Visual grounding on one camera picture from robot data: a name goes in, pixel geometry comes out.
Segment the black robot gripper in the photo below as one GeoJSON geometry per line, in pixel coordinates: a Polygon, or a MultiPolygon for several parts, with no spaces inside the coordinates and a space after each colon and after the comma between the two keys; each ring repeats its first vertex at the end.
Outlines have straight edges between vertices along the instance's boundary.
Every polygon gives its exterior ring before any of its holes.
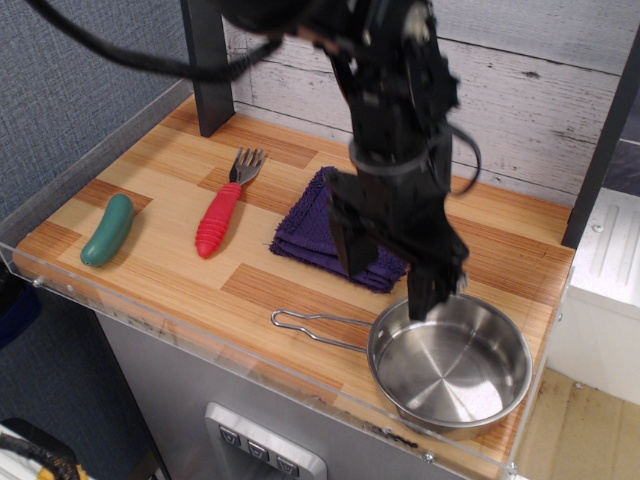
{"type": "Polygon", "coordinates": [[[453,139],[440,134],[403,162],[351,142],[354,174],[328,174],[329,227],[349,277],[378,260],[380,247],[410,264],[408,314],[422,321],[465,285],[469,250],[448,223],[453,139]]]}

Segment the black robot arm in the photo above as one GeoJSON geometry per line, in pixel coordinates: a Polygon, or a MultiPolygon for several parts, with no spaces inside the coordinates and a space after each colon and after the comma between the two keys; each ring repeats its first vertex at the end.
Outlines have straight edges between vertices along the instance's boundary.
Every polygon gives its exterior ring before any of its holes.
{"type": "Polygon", "coordinates": [[[348,105],[354,172],[331,173],[338,258],[357,275],[386,249],[408,267],[408,312],[423,320],[457,289],[468,249],[450,226],[448,112],[457,80],[440,53],[428,1],[223,1],[234,26],[325,51],[348,105]]]}

